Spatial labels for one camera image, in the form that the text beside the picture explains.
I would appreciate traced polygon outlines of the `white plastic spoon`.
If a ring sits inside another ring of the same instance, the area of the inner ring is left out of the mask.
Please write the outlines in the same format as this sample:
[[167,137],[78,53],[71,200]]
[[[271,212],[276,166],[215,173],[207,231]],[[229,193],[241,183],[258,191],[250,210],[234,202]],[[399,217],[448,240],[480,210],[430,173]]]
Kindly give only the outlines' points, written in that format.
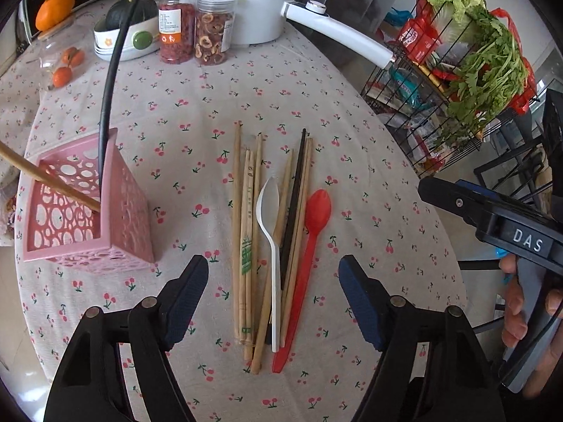
[[280,210],[280,194],[274,177],[269,177],[262,187],[257,203],[257,219],[260,229],[270,247],[271,276],[271,350],[280,349],[280,246],[274,237],[278,213]]

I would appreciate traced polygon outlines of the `black chopstick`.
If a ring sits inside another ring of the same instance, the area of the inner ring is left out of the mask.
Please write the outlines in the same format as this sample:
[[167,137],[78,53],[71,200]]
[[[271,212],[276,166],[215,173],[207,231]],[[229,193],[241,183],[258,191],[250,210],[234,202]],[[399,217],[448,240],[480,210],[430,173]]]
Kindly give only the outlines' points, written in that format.
[[283,321],[284,317],[284,309],[286,304],[286,296],[287,296],[287,287],[289,285],[289,272],[291,267],[291,259],[292,259],[292,242],[294,236],[294,227],[296,223],[296,218],[298,214],[298,207],[300,202],[300,192],[301,192],[301,184],[303,179],[303,166],[304,166],[304,159],[306,155],[306,140],[307,140],[307,130],[302,130],[302,136],[300,141],[300,149],[298,153],[298,158],[295,166],[294,172],[292,172],[292,165],[289,165],[289,174],[292,175],[288,178],[287,181],[283,181],[283,187],[286,188],[288,192],[289,188],[289,181],[293,180],[291,195],[284,196],[284,201],[280,203],[281,207],[284,207],[283,210],[280,212],[283,214],[281,218],[283,218],[283,222],[281,222],[281,229],[282,232],[280,235],[281,241],[280,244],[280,295],[282,296],[281,301],[281,308],[280,308],[280,321]]

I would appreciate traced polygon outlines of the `bamboo chopstick plain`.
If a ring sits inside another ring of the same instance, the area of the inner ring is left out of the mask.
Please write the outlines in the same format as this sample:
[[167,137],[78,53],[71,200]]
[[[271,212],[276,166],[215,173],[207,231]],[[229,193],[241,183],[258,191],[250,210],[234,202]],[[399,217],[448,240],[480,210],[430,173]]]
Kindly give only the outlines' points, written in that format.
[[260,252],[260,238],[259,238],[259,224],[257,219],[257,203],[260,193],[260,165],[261,165],[261,152],[262,152],[262,134],[258,133],[256,136],[256,149],[254,150],[254,177],[253,177],[253,203],[252,203],[252,267],[251,267],[251,294],[256,295],[257,291],[257,269],[259,267],[259,252]]

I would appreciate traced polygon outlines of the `bamboo chopstick green print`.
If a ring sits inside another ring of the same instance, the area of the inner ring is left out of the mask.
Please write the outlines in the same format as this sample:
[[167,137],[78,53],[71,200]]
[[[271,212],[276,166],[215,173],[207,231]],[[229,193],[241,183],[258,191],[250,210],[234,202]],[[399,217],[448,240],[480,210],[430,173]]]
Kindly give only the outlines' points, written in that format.
[[250,149],[245,151],[243,182],[241,193],[241,214],[240,214],[240,342],[247,343],[249,327],[247,325],[247,279],[251,267],[251,247],[252,238],[250,225],[252,212],[252,152]]

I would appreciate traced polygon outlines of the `brown wooden chopstick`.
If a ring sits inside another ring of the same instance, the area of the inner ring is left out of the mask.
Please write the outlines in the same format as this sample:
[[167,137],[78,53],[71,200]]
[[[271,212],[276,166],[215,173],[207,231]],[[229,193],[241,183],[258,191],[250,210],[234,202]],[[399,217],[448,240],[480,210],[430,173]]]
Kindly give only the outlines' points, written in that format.
[[270,247],[270,270],[263,293],[259,329],[251,363],[252,375],[260,372],[268,325],[270,325],[272,352],[277,352],[280,348],[280,293],[282,290],[280,289],[280,238],[277,225],[279,215],[283,216],[286,212],[283,202],[287,199],[292,157],[293,151],[290,151],[281,179],[281,191],[279,191],[276,178],[270,177],[262,187],[257,200],[256,218]]

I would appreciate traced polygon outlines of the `red plastic spoon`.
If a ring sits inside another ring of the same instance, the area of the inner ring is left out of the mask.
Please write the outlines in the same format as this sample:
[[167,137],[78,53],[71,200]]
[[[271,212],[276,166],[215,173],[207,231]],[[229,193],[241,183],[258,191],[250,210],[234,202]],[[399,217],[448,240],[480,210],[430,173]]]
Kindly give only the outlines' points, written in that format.
[[308,231],[305,251],[297,272],[297,282],[293,294],[289,322],[285,336],[284,346],[274,355],[272,369],[273,373],[281,373],[291,352],[292,343],[295,339],[303,303],[307,291],[307,285],[313,266],[317,240],[326,227],[332,214],[332,202],[327,190],[317,190],[307,200],[305,208],[304,224]]

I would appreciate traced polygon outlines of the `pink perforated utensil basket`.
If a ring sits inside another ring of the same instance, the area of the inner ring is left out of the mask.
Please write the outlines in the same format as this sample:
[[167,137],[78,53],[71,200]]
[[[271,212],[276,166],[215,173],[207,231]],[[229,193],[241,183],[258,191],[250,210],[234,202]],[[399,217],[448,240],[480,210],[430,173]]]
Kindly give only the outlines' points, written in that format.
[[101,211],[31,182],[23,260],[48,260],[89,273],[141,270],[154,263],[148,201],[109,133],[103,173],[91,134],[38,156],[40,169],[100,203]]

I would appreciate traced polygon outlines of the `green leafy vegetables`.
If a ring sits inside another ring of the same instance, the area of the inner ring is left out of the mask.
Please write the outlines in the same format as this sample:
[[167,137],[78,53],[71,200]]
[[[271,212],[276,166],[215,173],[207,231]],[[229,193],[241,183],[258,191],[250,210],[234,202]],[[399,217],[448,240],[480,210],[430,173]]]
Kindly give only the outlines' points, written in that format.
[[445,83],[445,123],[439,144],[457,145],[485,129],[525,91],[530,68],[510,16],[481,7],[458,25],[435,12],[442,51],[432,55],[432,74]]

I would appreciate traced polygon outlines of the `cherry print tablecloth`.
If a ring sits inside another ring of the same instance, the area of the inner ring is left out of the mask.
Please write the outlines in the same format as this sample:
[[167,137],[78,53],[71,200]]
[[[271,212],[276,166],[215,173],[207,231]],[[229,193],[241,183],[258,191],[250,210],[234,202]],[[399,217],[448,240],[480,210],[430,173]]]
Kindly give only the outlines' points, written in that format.
[[[434,208],[380,119],[299,32],[238,51],[225,63],[121,65],[112,123],[118,149],[145,192],[156,263],[111,275],[39,260],[16,263],[23,314],[44,375],[53,378],[80,316],[158,293],[195,254],[210,276],[184,340],[171,351],[178,384],[200,421],[347,421],[379,355],[363,340],[338,277],[342,256],[392,294],[440,311],[466,290]],[[299,329],[281,373],[270,352],[252,375],[236,343],[231,293],[234,132],[244,148],[262,134],[261,174],[281,177],[302,132],[314,139],[311,190],[323,188],[331,218],[319,237]]]

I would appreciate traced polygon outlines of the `red snack bag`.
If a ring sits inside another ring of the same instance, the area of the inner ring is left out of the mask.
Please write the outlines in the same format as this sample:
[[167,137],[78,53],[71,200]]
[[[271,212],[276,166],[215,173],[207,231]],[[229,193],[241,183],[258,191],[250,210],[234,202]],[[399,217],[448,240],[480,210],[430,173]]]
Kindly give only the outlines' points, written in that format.
[[407,58],[417,64],[425,63],[441,45],[439,32],[433,26],[434,16],[428,0],[417,0],[415,17],[406,21],[397,37]]

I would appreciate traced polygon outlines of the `glass jar with tangerines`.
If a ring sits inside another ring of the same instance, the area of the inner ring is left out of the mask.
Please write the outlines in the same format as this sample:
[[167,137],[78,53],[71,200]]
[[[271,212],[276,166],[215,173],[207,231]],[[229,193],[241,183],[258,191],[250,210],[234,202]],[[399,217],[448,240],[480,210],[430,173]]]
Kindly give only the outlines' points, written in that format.
[[48,31],[39,41],[40,85],[44,90],[58,90],[82,76],[94,59],[93,34],[73,15]]

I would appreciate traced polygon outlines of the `white bowl with avocado print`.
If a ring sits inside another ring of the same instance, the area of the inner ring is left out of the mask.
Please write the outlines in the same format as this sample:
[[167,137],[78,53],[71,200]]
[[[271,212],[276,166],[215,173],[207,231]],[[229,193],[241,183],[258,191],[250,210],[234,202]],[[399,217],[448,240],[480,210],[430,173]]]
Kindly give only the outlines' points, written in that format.
[[[119,29],[109,30],[106,18],[102,17],[94,26],[94,53],[104,61],[109,62],[113,56],[114,47],[118,40]],[[121,61],[141,58],[144,55],[158,51],[160,37],[158,31],[158,16],[131,25],[128,29],[121,51]]]

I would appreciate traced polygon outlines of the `jar of dried slices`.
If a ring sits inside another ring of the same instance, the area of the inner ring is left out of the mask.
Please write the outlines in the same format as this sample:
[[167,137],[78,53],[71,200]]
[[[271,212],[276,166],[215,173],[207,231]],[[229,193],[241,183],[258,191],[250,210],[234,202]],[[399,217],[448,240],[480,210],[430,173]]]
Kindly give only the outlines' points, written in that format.
[[197,0],[195,57],[201,65],[219,65],[226,60],[238,1]]

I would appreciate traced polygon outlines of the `orange fruit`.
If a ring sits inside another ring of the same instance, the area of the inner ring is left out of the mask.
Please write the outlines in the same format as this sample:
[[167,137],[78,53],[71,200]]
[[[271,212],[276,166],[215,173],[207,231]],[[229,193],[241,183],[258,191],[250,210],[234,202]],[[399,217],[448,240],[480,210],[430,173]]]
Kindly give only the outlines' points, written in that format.
[[71,15],[75,0],[44,0],[35,17],[38,32],[47,32]]

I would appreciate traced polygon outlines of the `white electric pot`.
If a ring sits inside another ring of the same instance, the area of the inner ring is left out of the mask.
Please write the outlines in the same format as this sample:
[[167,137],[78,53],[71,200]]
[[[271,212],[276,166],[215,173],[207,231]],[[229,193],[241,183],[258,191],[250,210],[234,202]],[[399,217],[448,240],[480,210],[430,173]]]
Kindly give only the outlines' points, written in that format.
[[232,32],[236,46],[263,44],[282,34],[286,20],[297,22],[342,44],[372,64],[386,68],[394,53],[355,28],[330,17],[326,6],[315,0],[238,0]]

